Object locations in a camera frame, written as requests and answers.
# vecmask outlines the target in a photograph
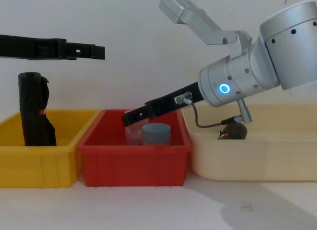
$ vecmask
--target black cylindrical object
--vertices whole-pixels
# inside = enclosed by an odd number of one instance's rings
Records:
[[[21,73],[20,112],[26,146],[56,146],[55,128],[45,114],[49,100],[48,80],[40,73]]]
[[[220,132],[218,139],[246,139],[248,134],[247,127],[241,123],[232,123],[226,125]]]

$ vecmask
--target cable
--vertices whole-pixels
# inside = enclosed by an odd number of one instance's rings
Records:
[[[200,125],[200,124],[198,123],[198,112],[197,112],[197,108],[196,108],[196,106],[195,106],[195,104],[194,104],[193,102],[192,102],[190,105],[191,105],[191,106],[193,107],[193,109],[194,109],[195,122],[196,122],[196,125],[197,125],[198,128],[206,129],[206,128],[213,128],[213,127],[222,125],[222,123],[217,123],[217,124],[213,124],[213,125]]]

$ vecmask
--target white wall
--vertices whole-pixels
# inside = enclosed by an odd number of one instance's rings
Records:
[[[259,24],[282,9],[284,1],[193,0],[222,28],[246,30],[254,39]],[[48,108],[133,108],[195,82],[201,67],[227,55],[226,47],[206,46],[186,26],[172,24],[158,9],[159,2],[0,0],[0,34],[106,46],[106,61],[0,58],[0,119],[18,111],[21,72],[48,78]],[[275,89],[248,102],[308,100]]]

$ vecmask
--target gray lid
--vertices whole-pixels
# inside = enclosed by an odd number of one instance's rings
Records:
[[[170,126],[162,123],[147,124],[142,127],[143,142],[160,144],[170,143]]]
[[[303,1],[287,7],[265,21],[260,26],[261,35],[267,39],[283,32],[293,26],[317,18],[317,6],[315,1]]]

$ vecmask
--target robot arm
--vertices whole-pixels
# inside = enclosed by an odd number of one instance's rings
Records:
[[[289,92],[317,91],[317,5],[290,6],[260,26],[255,43],[243,31],[226,32],[189,0],[162,0],[161,10],[187,24],[206,44],[226,45],[230,55],[201,69],[198,82],[149,101],[122,117],[125,126],[155,118],[204,99],[214,107],[234,101],[240,118],[251,122],[244,98],[282,85]]]
[[[105,47],[68,43],[65,39],[37,39],[0,35],[0,57],[34,60],[105,59]]]

